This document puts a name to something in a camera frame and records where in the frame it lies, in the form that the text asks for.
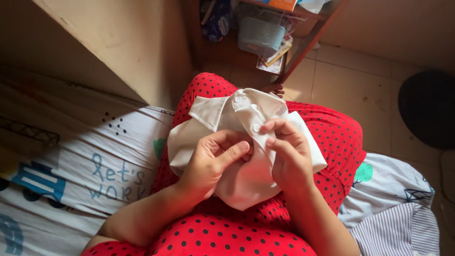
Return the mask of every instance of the white shirt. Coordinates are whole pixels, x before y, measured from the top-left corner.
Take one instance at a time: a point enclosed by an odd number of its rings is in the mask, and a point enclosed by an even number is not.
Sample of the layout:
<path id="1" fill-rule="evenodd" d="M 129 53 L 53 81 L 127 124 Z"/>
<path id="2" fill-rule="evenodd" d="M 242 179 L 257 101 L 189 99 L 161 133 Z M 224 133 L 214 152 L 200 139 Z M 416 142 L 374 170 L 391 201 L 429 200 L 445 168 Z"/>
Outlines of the white shirt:
<path id="1" fill-rule="evenodd" d="M 172 129 L 167 141 L 170 166 L 177 176 L 183 174 L 199 139 L 224 129 L 246 132 L 253 138 L 251 160 L 230 165 L 215 189 L 215 194 L 235 209 L 245 210 L 281 191 L 272 178 L 275 152 L 265 147 L 266 139 L 275 133 L 258 133 L 268 119 L 285 118 L 307 137 L 313 173 L 327 166 L 303 119 L 297 112 L 288 114 L 286 102 L 276 95 L 247 88 L 229 97 L 196 97 L 189 115 L 192 119 Z"/>

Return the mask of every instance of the striped fabric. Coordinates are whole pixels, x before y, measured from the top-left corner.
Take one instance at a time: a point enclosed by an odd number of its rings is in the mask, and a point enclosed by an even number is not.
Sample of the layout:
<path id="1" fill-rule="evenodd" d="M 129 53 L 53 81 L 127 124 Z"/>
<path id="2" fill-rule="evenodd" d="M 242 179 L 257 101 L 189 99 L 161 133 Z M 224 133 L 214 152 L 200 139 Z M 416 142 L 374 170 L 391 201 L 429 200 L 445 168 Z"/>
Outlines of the striped fabric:
<path id="1" fill-rule="evenodd" d="M 412 250 L 420 255 L 439 255 L 439 229 L 436 218 L 430 209 L 420 207 L 414 211 L 411 223 Z"/>
<path id="2" fill-rule="evenodd" d="M 351 229 L 363 256 L 439 255 L 439 230 L 433 213 L 416 203 L 392 207 Z"/>

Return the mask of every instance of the foot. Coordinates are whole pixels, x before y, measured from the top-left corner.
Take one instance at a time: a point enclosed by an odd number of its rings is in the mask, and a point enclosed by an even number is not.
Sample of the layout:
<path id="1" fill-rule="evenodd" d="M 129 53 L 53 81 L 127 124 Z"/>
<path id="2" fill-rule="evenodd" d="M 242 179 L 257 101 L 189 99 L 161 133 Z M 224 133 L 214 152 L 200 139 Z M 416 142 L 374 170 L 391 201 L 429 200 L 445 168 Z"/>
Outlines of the foot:
<path id="1" fill-rule="evenodd" d="M 284 94 L 283 85 L 279 83 L 264 86 L 262 87 L 261 91 L 265 93 L 271 92 L 280 98 L 283 98 L 282 94 Z"/>

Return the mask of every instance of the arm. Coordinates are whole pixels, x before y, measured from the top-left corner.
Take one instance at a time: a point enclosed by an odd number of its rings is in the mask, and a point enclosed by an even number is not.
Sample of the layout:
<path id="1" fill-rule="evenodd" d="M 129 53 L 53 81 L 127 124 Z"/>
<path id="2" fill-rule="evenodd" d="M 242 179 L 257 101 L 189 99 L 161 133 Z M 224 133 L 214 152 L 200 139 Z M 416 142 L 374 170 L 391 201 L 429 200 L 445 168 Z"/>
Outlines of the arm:
<path id="1" fill-rule="evenodd" d="M 226 167 L 248 161 L 251 138 L 240 132 L 219 131 L 199 140 L 180 180 L 134 202 L 109 217 L 85 249 L 105 241 L 126 241 L 136 246 L 152 242 L 169 223 L 209 198 Z"/>
<path id="2" fill-rule="evenodd" d="M 314 185 L 311 153 L 305 136 L 282 118 L 268 120 L 261 130 L 275 130 L 277 138 L 267 139 L 267 147 L 276 151 L 281 161 L 275 161 L 272 175 L 283 188 L 296 233 L 319 256 L 359 256 L 354 238 Z"/>

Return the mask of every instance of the red dress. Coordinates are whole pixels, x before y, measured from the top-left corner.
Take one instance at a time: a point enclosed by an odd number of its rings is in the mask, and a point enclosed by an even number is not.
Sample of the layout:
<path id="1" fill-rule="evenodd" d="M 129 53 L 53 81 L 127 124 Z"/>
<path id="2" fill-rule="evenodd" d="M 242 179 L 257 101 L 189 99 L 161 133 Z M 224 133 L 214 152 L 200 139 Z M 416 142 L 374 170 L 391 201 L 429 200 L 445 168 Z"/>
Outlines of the red dress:
<path id="1" fill-rule="evenodd" d="M 224 78 L 197 75 L 184 92 L 172 128 L 189 120 L 196 96 L 225 97 L 237 90 Z M 352 118 L 330 108 L 300 102 L 286 102 L 289 112 L 298 111 L 318 144 L 328 166 L 314 175 L 314 182 L 335 214 L 349 193 L 355 171 L 366 153 L 362 150 L 362 129 Z M 178 181 L 171 171 L 164 149 L 152 193 Z M 147 248 L 122 242 L 106 242 L 82 255 L 316 255 L 311 246 L 292 233 L 282 193 L 245 211 L 227 206 L 218 197 L 198 204 L 194 211 L 171 223 Z"/>

